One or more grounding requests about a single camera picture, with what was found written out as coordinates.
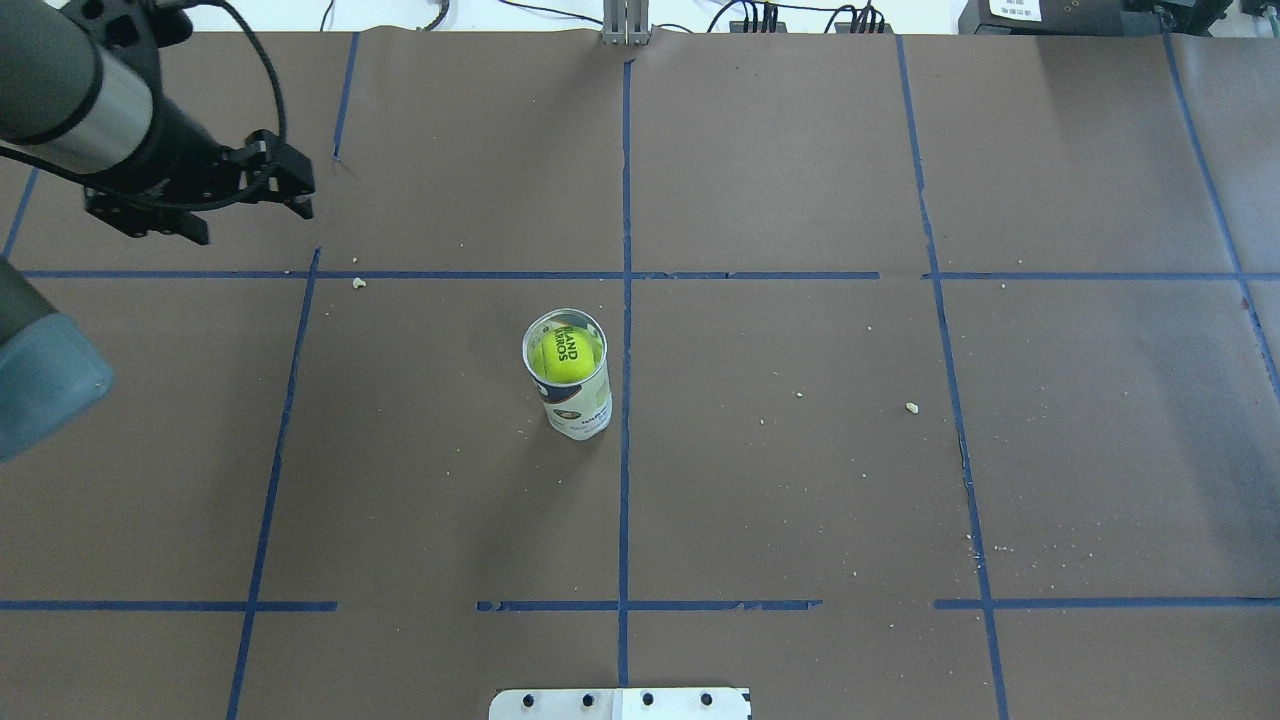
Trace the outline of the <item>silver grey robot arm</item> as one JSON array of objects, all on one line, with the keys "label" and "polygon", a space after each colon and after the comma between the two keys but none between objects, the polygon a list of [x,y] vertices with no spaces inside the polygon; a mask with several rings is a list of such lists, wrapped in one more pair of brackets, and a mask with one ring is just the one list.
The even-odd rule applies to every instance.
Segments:
[{"label": "silver grey robot arm", "polygon": [[[276,128],[216,141],[170,96],[161,51],[195,28],[188,1],[5,1],[3,156],[78,184],[84,210],[128,237],[209,243],[206,211],[274,202],[314,217],[314,165],[288,142],[279,74],[260,37],[227,13],[259,58]],[[76,322],[9,260],[1,266],[1,455],[12,460],[105,397],[115,373]]]}]

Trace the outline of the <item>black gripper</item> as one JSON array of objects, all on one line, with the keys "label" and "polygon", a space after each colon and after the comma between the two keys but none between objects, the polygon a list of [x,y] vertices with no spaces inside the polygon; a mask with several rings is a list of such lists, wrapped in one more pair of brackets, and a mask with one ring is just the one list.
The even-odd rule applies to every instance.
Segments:
[{"label": "black gripper", "polygon": [[84,188],[84,210],[133,238],[156,232],[209,246],[207,223],[191,213],[196,205],[274,202],[303,220],[315,217],[314,165],[298,149],[257,129],[237,164],[232,150],[164,96],[101,97],[100,150],[115,164],[101,170],[101,191]]}]

